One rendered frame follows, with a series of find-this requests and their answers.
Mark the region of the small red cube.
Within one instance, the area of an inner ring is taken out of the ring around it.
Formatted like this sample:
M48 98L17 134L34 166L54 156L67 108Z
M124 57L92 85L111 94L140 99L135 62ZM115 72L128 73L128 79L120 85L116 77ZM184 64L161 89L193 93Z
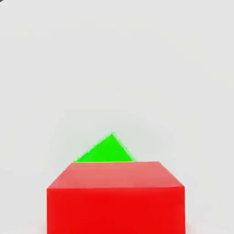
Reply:
M47 234L186 234L185 188L159 162L72 163L47 188Z

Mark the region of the small green cube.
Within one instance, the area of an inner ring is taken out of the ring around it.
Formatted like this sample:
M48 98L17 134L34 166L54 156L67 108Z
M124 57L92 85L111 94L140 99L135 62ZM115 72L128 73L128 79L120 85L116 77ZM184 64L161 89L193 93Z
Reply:
M109 134L78 159L74 160L75 163L133 161L136 161L135 158L117 138L115 133Z

